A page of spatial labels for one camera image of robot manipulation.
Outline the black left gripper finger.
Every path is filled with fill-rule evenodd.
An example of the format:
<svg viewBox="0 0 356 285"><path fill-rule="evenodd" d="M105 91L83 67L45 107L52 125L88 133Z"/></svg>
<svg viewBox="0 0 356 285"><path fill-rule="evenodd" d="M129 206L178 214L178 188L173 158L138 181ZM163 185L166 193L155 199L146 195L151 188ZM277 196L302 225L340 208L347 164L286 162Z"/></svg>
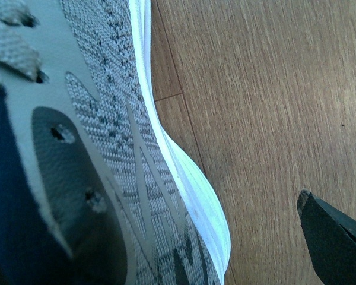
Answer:
<svg viewBox="0 0 356 285"><path fill-rule="evenodd" d="M356 284L356 220L310 191L297 211L313 268L323 284Z"/></svg>

